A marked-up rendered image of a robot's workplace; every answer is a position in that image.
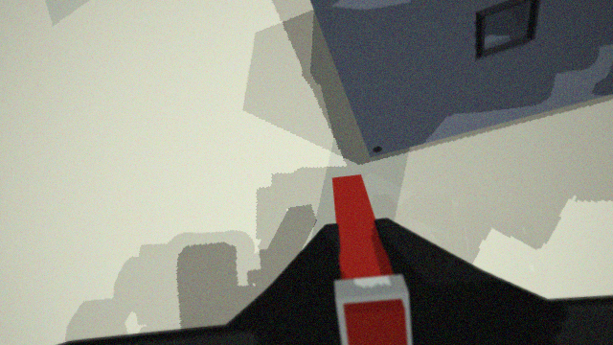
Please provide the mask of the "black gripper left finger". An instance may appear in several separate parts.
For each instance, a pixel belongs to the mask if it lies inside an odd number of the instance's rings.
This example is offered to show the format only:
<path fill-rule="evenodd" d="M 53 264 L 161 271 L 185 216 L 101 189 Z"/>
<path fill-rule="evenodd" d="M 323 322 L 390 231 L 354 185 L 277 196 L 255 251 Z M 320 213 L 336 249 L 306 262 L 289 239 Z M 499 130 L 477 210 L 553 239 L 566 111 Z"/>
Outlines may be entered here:
<path fill-rule="evenodd" d="M 57 345 L 342 345 L 334 280 L 337 223 L 325 224 L 272 284 L 226 325 L 84 338 Z"/>

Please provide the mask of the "red peg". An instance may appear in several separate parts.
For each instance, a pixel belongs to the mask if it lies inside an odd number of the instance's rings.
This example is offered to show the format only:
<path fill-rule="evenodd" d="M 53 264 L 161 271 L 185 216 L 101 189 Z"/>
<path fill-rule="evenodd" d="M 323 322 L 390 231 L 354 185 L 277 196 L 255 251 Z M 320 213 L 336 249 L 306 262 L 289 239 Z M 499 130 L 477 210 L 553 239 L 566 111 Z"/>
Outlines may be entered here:
<path fill-rule="evenodd" d="M 409 291 L 394 275 L 361 174 L 332 178 L 341 280 L 334 280 L 342 345 L 412 345 Z"/>

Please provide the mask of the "blue-grey sloped panel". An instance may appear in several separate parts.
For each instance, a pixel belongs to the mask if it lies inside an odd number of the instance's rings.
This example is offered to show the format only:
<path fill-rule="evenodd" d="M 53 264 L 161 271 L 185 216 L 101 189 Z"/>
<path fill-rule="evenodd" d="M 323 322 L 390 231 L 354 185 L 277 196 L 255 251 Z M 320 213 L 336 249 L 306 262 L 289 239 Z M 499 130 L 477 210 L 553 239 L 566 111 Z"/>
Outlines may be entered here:
<path fill-rule="evenodd" d="M 613 0 L 310 0 L 370 157 L 613 94 Z"/>

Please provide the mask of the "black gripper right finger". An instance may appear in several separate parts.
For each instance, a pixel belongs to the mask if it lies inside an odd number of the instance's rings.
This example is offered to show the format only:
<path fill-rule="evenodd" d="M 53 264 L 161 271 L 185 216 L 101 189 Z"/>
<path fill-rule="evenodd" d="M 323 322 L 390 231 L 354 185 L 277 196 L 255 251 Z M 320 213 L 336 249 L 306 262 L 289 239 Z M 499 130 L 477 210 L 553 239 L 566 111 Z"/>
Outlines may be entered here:
<path fill-rule="evenodd" d="M 389 218 L 375 227 L 409 291 L 412 345 L 613 345 L 613 296 L 547 299 Z"/>

